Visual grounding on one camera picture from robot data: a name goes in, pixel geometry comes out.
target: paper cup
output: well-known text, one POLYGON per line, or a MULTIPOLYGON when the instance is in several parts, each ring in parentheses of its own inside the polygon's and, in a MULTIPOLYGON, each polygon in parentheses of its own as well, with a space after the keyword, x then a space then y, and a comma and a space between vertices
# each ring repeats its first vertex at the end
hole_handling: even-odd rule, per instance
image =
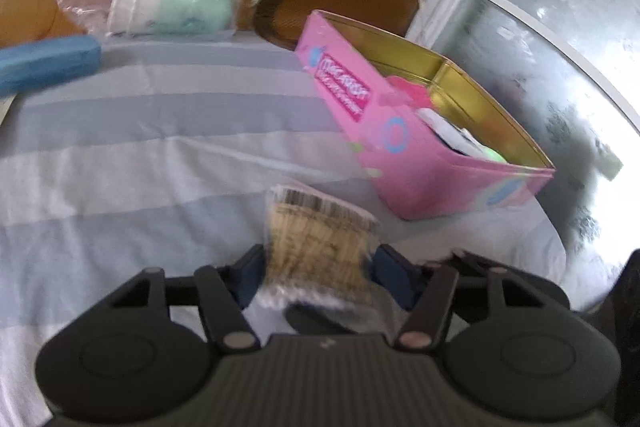
POLYGON ((236 0, 112 0, 109 33, 214 34, 230 27, 236 0))
POLYGON ((156 33, 161 0, 112 0, 107 19, 109 33, 149 35, 156 33))

